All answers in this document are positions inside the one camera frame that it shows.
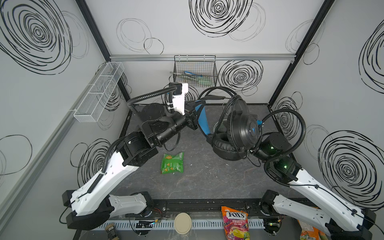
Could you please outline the black blue headphones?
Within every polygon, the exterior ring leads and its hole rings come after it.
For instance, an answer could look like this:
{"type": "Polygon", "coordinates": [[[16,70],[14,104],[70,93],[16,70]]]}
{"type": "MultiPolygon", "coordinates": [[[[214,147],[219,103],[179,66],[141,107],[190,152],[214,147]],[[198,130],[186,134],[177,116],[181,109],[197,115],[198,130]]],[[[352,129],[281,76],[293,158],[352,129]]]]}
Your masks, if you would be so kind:
{"type": "Polygon", "coordinates": [[[218,125],[211,133],[207,120],[198,120],[198,128],[214,153],[227,161],[239,161],[248,157],[248,152],[260,144],[258,116],[250,113],[242,97],[228,87],[210,87],[202,91],[195,101],[223,100],[225,97],[212,95],[221,90],[230,96],[218,125]]]}

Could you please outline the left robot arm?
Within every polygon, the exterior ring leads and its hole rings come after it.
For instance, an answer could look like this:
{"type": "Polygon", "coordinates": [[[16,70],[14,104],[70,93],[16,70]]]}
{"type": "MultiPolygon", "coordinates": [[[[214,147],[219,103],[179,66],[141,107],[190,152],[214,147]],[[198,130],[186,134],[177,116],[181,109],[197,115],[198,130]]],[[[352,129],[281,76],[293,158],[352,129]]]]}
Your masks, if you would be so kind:
{"type": "Polygon", "coordinates": [[[139,117],[138,129],[114,141],[101,169],[78,190],[63,193],[63,204],[71,208],[64,224],[68,229],[93,230],[112,217],[152,213],[154,202],[148,192],[114,196],[111,191],[127,176],[158,154],[158,148],[185,127],[199,128],[204,100],[185,102],[177,87],[168,87],[130,99],[130,110],[139,117]]]}

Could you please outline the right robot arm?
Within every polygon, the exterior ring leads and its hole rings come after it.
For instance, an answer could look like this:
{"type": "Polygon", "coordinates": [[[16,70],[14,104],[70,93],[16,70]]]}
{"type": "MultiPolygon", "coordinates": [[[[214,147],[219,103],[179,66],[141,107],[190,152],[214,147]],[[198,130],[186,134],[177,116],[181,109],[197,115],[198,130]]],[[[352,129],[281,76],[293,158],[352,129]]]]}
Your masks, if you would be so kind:
{"type": "Polygon", "coordinates": [[[273,111],[263,120],[266,121],[279,113],[294,115],[302,128],[301,133],[297,142],[286,151],[267,154],[264,171],[274,182],[299,192],[315,204],[315,207],[295,202],[277,192],[267,191],[260,202],[263,213],[269,215],[275,212],[303,221],[333,240],[372,239],[370,229],[376,224],[376,214],[335,195],[297,161],[290,158],[290,154],[304,141],[307,126],[304,118],[292,109],[273,111]]]}

